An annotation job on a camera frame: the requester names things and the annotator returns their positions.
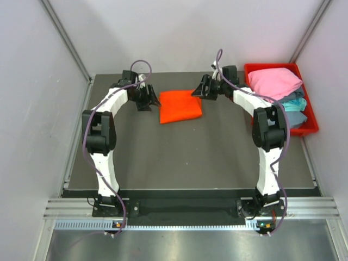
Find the orange t-shirt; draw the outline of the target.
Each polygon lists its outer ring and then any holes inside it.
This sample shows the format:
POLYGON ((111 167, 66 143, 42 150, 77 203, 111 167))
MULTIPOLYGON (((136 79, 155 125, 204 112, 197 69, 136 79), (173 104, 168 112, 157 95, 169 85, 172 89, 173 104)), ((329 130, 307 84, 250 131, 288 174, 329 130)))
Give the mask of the orange t-shirt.
POLYGON ((202 100, 192 96, 193 90, 164 91, 159 95, 159 121, 167 124, 193 120, 203 116, 202 100))

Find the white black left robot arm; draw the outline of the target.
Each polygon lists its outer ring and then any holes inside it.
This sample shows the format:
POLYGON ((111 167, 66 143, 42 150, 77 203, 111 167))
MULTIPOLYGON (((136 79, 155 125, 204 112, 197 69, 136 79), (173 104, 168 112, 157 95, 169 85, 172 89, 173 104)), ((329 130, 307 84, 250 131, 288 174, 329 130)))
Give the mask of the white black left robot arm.
POLYGON ((83 153, 92 159, 98 176, 98 195, 108 198, 104 208, 113 216, 123 211, 123 202, 116 198, 120 186, 113 163, 117 141, 114 117, 129 101, 135 103, 138 111, 151 111, 151 105, 161 106, 153 86, 145 80, 144 74, 124 70, 121 79, 111 85, 100 103, 82 113, 83 153))

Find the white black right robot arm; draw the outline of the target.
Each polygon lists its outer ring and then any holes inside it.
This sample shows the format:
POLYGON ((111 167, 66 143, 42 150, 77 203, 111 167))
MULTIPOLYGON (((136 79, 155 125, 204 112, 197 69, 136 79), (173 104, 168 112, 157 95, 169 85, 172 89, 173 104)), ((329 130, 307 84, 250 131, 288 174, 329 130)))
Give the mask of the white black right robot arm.
POLYGON ((214 62, 213 74, 204 74, 193 97, 217 100, 219 95, 229 98, 253 118, 252 140, 259 152, 259 178, 256 185, 257 198, 254 209, 266 215, 274 208, 272 197, 280 195, 277 181, 279 158, 287 140, 287 123, 282 107, 271 104, 246 85, 241 85, 234 65, 221 67, 214 62))

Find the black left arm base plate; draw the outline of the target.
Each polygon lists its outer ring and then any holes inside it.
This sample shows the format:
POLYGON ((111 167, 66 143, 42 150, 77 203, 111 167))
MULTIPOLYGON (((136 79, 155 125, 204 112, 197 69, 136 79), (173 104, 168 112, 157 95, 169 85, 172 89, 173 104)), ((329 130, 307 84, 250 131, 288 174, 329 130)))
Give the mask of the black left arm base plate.
MULTIPOLYGON (((126 217, 132 218, 139 215, 140 202, 135 200, 124 200, 126 217)), ((123 206, 117 198, 102 197, 94 203, 92 216, 98 218, 123 217, 123 206)))

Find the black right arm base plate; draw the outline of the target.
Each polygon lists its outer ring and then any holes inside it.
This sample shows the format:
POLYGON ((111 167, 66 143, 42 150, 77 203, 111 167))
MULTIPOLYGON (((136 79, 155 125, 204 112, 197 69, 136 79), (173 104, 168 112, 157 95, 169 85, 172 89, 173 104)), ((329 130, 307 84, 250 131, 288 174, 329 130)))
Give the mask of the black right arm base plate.
POLYGON ((236 206, 238 215, 247 220, 280 218, 285 211, 283 200, 280 200, 276 204, 261 207, 252 198, 240 198, 236 200, 236 206))

